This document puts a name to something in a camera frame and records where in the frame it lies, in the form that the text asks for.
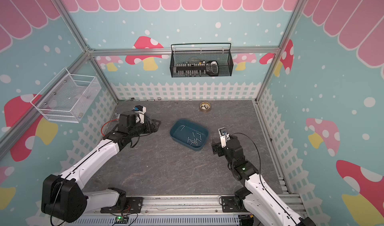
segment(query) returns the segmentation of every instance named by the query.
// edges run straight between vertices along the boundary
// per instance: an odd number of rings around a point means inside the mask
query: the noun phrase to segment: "red cable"
[[[103,126],[101,127],[101,130],[100,130],[100,132],[101,132],[101,134],[102,134],[103,136],[105,136],[105,135],[103,134],[103,127],[104,127],[104,125],[108,124],[109,122],[115,121],[115,120],[119,120],[119,119],[118,119],[118,118],[115,118],[115,119],[110,120],[110,121],[108,121],[107,123],[103,124]]]

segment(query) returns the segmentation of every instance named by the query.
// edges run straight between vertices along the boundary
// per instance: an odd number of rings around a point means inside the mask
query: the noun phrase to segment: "black wire mesh basket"
[[[174,44],[170,46],[172,77],[231,76],[231,43]]]

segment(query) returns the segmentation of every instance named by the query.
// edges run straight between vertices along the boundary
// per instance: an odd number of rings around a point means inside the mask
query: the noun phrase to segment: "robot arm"
[[[219,134],[220,143],[212,143],[213,152],[225,156],[229,170],[244,186],[235,192],[239,209],[251,212],[264,226],[315,226],[310,218],[301,218],[268,186],[257,168],[245,159],[236,136],[229,135],[226,128],[220,128]]]
[[[126,192],[123,190],[108,188],[91,193],[81,190],[112,156],[129,143],[131,147],[135,146],[132,145],[133,137],[157,132],[161,122],[150,118],[145,121],[145,112],[145,107],[136,106],[133,111],[122,113],[119,123],[84,158],[59,176],[48,176],[43,182],[41,211],[70,223],[84,212],[95,209],[115,207],[123,210],[126,206]]]

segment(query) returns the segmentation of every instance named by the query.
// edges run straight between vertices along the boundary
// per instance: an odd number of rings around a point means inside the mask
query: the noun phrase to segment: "black bracket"
[[[247,211],[241,211],[238,209],[235,201],[235,197],[233,196],[222,196],[221,202],[222,202],[222,209],[223,213],[238,213],[238,212],[247,212]]]

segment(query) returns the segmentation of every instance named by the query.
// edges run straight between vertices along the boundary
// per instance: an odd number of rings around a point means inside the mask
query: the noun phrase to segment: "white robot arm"
[[[310,218],[301,218],[268,186],[255,166],[245,159],[236,136],[229,135],[226,128],[218,131],[220,143],[212,143],[213,152],[225,156],[229,170],[244,186],[235,192],[238,209],[251,212],[264,226],[315,226]]]

